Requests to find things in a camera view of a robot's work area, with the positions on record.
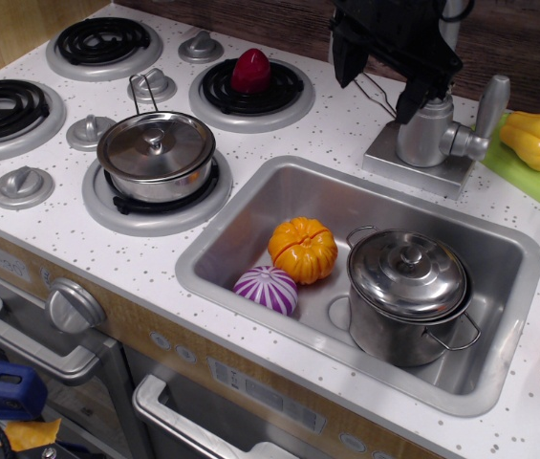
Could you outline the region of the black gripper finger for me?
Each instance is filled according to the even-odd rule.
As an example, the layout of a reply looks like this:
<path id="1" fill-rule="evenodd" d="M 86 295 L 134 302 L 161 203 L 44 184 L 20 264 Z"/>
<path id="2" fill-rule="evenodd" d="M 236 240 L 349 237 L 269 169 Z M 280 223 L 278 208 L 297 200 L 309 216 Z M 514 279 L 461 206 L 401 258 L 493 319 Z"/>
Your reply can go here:
<path id="1" fill-rule="evenodd" d="M 395 121 L 407 124 L 428 102 L 443 100 L 451 88 L 451 76 L 409 78 L 398 97 Z"/>
<path id="2" fill-rule="evenodd" d="M 350 26 L 332 28 L 332 57 L 335 78 L 347 87 L 366 67 L 369 58 L 369 34 Z"/>

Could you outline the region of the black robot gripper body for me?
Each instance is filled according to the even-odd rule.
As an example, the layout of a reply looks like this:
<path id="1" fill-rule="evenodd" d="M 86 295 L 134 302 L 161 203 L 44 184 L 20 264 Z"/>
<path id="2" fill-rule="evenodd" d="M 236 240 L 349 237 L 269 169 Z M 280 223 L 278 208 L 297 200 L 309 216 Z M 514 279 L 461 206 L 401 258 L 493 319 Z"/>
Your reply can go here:
<path id="1" fill-rule="evenodd" d="M 407 80 L 453 77 L 463 63 L 450 33 L 463 19 L 461 1 L 335 1 L 334 26 L 364 30 L 373 57 Z"/>

